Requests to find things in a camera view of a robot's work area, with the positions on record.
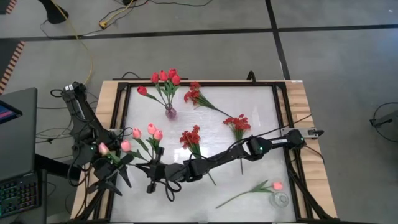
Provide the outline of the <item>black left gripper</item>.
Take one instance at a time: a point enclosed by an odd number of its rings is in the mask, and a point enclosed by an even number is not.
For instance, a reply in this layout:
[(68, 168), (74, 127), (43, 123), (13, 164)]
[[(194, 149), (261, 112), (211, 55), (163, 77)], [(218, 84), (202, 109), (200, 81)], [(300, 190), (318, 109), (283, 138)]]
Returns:
[(108, 189), (116, 193), (119, 196), (122, 196), (121, 191), (113, 184), (113, 178), (119, 174), (127, 186), (129, 188), (132, 187), (128, 174), (127, 174), (127, 165), (134, 159), (133, 156), (127, 154), (121, 159), (120, 164), (115, 164), (108, 158), (98, 159), (93, 167), (94, 175), (97, 177), (98, 181), (88, 187), (89, 192), (94, 192), (95, 190), (105, 190)]

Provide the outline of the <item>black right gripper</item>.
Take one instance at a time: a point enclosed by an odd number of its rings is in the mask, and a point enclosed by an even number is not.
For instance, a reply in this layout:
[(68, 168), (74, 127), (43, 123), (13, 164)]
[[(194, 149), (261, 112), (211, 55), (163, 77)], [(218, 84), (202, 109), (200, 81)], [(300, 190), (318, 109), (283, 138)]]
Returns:
[(136, 164), (136, 167), (145, 171), (147, 178), (150, 179), (150, 184), (147, 187), (148, 193), (154, 193), (156, 184), (164, 179), (165, 187), (168, 191), (177, 193), (180, 192), (182, 187), (178, 183), (179, 177), (177, 174), (181, 174), (183, 165), (181, 164), (164, 164), (161, 161), (164, 155), (164, 148), (159, 148), (159, 154), (155, 154), (155, 157), (147, 163)]

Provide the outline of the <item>red small-blossom flower bunch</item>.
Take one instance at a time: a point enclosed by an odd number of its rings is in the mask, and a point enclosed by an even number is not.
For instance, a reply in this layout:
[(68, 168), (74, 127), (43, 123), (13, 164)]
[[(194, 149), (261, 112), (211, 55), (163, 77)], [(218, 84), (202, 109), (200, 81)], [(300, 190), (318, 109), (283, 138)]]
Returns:
[(190, 163), (193, 159), (204, 159), (208, 160), (207, 157), (201, 154), (200, 149), (200, 135), (199, 135), (200, 127), (198, 125), (194, 125), (191, 131), (184, 131), (182, 136), (180, 137), (180, 143), (182, 143), (182, 147), (184, 149), (188, 149), (190, 151), (189, 158), (183, 162), (186, 166), (187, 173), (184, 177), (190, 178)]
[(213, 110), (216, 110), (220, 113), (223, 113), (227, 117), (230, 117), (227, 113), (221, 111), (212, 103), (210, 103), (207, 98), (201, 93), (200, 91), (201, 85), (198, 82), (191, 82), (190, 83), (190, 90), (184, 94), (183, 100), (184, 102), (188, 103), (189, 101), (192, 102), (193, 105), (197, 106), (204, 106)]
[(230, 130), (232, 130), (235, 141), (242, 140), (244, 133), (251, 129), (248, 118), (243, 114), (236, 118), (227, 118), (223, 121), (223, 124), (227, 125)]

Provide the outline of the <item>purple glass vase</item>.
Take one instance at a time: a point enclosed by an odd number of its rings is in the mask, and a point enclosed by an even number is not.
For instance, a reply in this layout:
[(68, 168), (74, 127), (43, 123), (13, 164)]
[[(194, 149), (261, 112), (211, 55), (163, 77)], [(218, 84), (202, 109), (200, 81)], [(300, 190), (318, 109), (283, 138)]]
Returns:
[(165, 106), (165, 115), (168, 119), (175, 119), (177, 112), (171, 104)]

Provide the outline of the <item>clear glass vase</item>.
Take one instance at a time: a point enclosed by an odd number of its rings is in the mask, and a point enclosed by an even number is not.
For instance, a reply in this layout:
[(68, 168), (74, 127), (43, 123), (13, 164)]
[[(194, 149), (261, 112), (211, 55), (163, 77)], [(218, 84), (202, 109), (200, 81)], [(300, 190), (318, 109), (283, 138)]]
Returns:
[(272, 206), (279, 208), (286, 207), (290, 202), (288, 195), (284, 192), (272, 193), (271, 196), (269, 197), (269, 201)]

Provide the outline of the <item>black desk base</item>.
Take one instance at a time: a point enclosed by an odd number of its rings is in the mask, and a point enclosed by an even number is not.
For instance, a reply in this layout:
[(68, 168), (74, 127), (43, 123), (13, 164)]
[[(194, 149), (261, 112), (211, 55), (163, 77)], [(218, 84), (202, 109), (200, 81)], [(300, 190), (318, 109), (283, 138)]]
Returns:
[(80, 179), (81, 170), (72, 165), (68, 165), (39, 154), (35, 154), (34, 163), (36, 170), (44, 169), (49, 174), (64, 178), (69, 177), (71, 180)]

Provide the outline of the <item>backlit black keyboard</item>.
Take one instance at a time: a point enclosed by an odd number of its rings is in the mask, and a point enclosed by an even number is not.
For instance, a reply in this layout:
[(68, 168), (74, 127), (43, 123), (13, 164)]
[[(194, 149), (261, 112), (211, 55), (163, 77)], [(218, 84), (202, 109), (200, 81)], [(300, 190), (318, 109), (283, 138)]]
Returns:
[(0, 182), (0, 219), (41, 206), (37, 173)]

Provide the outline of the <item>laptop computer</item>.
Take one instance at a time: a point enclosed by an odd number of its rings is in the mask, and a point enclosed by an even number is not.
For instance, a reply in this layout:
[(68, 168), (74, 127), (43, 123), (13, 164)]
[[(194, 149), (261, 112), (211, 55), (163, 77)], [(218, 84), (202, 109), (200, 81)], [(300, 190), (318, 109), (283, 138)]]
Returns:
[(37, 173), (41, 206), (0, 219), (0, 224), (45, 224), (47, 173), (35, 169), (37, 89), (28, 88), (0, 95), (0, 100), (22, 111), (23, 115), (0, 124), (0, 182)]

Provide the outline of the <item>pink tulip stems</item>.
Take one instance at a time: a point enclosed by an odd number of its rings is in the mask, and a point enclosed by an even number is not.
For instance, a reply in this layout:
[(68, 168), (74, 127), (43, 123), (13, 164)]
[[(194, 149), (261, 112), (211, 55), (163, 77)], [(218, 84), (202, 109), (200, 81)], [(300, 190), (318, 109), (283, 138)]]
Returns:
[[(207, 100), (232, 118), (243, 114), (248, 118), (251, 129), (243, 139), (260, 135), (264, 139), (282, 137), (292, 129), (294, 121), (290, 112), (290, 100), (284, 82), (200, 82), (201, 93)], [(120, 83), (118, 90), (125, 92), (124, 101), (111, 103), (113, 109), (111, 128), (138, 128), (142, 137), (150, 137), (149, 123), (163, 133), (159, 144), (163, 147), (164, 164), (182, 164), (190, 155), (182, 147), (180, 137), (184, 131), (191, 131), (194, 125), (200, 127), (201, 154), (214, 156), (236, 143), (233, 132), (223, 124), (226, 115), (216, 110), (184, 102), (183, 97), (190, 90), (190, 81), (184, 80), (176, 91), (172, 105), (177, 110), (175, 119), (165, 116), (164, 108), (158, 102), (138, 94), (137, 87), (144, 86), (148, 93), (158, 95), (155, 85), (149, 82)], [(308, 132), (298, 129), (306, 142)], [(194, 182), (179, 182), (182, 189), (173, 193), (166, 189), (164, 179), (156, 184), (154, 193), (147, 193), (150, 179), (136, 167), (136, 164), (150, 162), (148, 153), (133, 139), (133, 151), (139, 151), (143, 159), (134, 158), (127, 165), (127, 174), (132, 185), (127, 186), (120, 175), (113, 178), (113, 184), (122, 196), (109, 190), (89, 192), (90, 204), (78, 212), (74, 222), (86, 224), (105, 223), (326, 223), (334, 218), (321, 208), (308, 191), (303, 174), (300, 153), (302, 149), (280, 147), (270, 150), (257, 161), (236, 159), (216, 167)], [(216, 209), (219, 204), (235, 195), (252, 189), (268, 180), (282, 182), (289, 197), (284, 208), (274, 207), (269, 201), (270, 193), (250, 193), (240, 196)]]

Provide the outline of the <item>computer monitor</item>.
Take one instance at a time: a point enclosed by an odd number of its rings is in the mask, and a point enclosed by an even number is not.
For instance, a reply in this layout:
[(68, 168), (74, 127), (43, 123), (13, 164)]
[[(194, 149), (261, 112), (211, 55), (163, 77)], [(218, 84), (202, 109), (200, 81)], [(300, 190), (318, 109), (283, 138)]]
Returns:
[(0, 100), (0, 124), (6, 123), (22, 116), (21, 110)]

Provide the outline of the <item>large black striped-edge mat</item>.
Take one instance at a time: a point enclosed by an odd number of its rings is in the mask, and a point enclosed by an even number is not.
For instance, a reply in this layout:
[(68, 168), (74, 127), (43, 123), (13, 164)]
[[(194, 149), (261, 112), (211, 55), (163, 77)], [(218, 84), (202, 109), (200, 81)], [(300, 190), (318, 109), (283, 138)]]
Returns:
[(0, 95), (5, 92), (24, 47), (24, 41), (0, 40)]

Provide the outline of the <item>black stand foot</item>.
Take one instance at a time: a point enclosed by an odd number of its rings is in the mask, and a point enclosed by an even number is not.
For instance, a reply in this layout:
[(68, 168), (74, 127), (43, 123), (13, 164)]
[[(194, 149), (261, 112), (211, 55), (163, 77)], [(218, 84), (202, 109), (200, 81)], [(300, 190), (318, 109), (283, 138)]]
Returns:
[(52, 0), (38, 0), (47, 13), (47, 20), (51, 24), (60, 24), (65, 22), (69, 15), (66, 10), (54, 3)]

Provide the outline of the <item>small black striped-edge mat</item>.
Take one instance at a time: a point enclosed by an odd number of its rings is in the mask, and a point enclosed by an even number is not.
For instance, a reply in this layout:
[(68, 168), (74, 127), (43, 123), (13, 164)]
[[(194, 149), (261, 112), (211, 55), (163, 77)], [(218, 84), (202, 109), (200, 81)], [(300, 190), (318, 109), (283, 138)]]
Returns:
[(16, 4), (17, 0), (0, 0), (0, 15), (10, 14)]

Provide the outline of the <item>grey stand base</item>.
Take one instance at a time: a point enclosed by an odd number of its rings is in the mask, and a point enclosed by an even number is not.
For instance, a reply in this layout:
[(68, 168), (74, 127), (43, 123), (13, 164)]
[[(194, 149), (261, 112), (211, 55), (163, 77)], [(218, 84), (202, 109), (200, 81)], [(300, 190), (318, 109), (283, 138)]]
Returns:
[(379, 109), (376, 109), (375, 112), (373, 113), (372, 118), (369, 120), (371, 126), (376, 130), (376, 132), (378, 133), (378, 135), (382, 136), (383, 138), (392, 141), (392, 139), (388, 138), (387, 136), (383, 135), (383, 133), (381, 133), (379, 131), (379, 129), (384, 126), (385, 124), (398, 124), (398, 110), (394, 110), (393, 112), (390, 112), (380, 118), (377, 118), (377, 112), (379, 111)]

